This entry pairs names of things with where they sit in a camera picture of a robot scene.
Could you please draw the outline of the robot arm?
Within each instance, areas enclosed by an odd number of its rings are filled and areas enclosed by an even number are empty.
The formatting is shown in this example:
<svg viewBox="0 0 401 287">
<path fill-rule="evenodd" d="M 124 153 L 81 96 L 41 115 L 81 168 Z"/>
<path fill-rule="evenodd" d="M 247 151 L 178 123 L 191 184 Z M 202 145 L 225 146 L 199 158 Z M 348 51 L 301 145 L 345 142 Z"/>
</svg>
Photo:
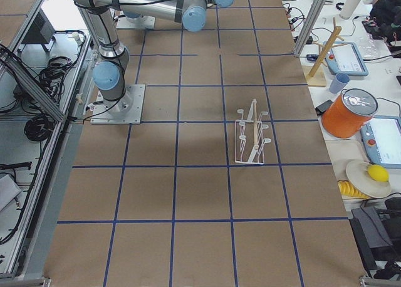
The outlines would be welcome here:
<svg viewBox="0 0 401 287">
<path fill-rule="evenodd" d="M 180 23 L 191 32 L 206 24 L 207 8 L 229 7 L 234 0 L 73 0 L 83 15 L 91 35 L 97 40 L 100 62 L 92 72 L 95 85 L 103 97 L 107 112 L 124 114 L 133 98 L 125 86 L 125 70 L 129 62 L 128 49 L 119 40 L 111 9 L 128 18 L 150 16 Z"/>
</svg>

